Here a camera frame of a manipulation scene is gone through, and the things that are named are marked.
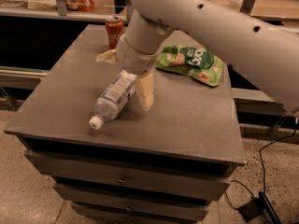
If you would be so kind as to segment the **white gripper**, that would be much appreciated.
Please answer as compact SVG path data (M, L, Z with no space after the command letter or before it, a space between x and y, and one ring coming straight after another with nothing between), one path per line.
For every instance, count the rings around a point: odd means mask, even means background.
M96 61L115 63L132 74L143 74L151 69L163 40L158 35L122 35L116 50L110 49L96 56ZM144 111L154 102L153 74L145 73L134 81L134 88Z

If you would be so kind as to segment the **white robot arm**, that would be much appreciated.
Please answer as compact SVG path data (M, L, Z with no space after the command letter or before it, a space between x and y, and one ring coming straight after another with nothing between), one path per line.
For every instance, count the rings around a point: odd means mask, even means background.
M162 43L179 29L298 115L298 35L207 0L130 2L134 12L115 51L128 72L148 71Z

